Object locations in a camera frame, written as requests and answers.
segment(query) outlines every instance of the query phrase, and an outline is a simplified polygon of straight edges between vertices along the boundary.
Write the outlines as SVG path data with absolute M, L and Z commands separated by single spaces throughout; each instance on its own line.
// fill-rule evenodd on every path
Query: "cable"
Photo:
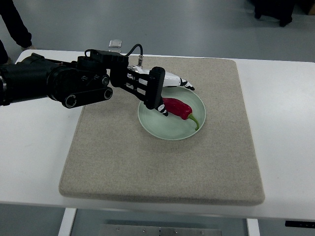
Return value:
M 133 48 L 130 50 L 130 52 L 128 52 L 127 54 L 126 54 L 126 56 L 128 57 L 128 56 L 130 56 L 130 54 L 136 49 L 136 47 L 139 47 L 140 48 L 140 55 L 143 55 L 143 48 L 142 48 L 142 46 L 141 46 L 141 44 L 136 44 L 136 45 L 134 45 L 133 46 Z

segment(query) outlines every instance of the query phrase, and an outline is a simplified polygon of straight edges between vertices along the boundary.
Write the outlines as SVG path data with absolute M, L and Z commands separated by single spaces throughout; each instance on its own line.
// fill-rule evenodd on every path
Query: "red chili pepper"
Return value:
M 179 116 L 182 119 L 192 119 L 197 124 L 195 130 L 199 129 L 199 123 L 192 115 L 192 108 L 189 105 L 176 98 L 163 98 L 163 102 L 168 112 Z

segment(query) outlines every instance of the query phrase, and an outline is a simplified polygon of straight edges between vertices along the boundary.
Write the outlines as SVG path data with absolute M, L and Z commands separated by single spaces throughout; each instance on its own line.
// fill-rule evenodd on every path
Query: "white table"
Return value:
M 32 52 L 64 61 L 84 54 L 27 50 L 18 61 Z M 0 107 L 0 203 L 315 220 L 315 64 L 233 60 L 266 195 L 263 204 L 201 206 L 63 197 L 59 180 L 81 108 L 67 109 L 49 98 Z

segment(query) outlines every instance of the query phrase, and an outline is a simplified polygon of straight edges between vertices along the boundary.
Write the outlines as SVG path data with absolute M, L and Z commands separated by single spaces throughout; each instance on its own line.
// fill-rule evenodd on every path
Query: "shoe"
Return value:
M 2 64 L 2 65 L 11 65 L 11 64 L 13 64 L 13 61 L 12 61 L 12 59 L 9 57 L 9 58 L 8 58 L 8 61 L 7 61 L 5 64 Z
M 30 45 L 27 48 L 22 48 L 22 51 L 25 51 L 25 50 L 28 50 L 28 49 L 36 50 L 37 48 L 34 45 Z

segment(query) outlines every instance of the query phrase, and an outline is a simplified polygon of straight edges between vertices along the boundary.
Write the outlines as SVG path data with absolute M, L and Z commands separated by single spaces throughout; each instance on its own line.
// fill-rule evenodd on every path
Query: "metal plate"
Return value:
M 109 52 L 113 52 L 113 53 L 121 53 L 122 51 L 119 49 L 110 49 L 108 50 Z
M 109 41 L 109 48 L 120 48 L 122 46 L 121 40 L 110 40 Z
M 221 236 L 221 230 L 102 224 L 99 236 Z

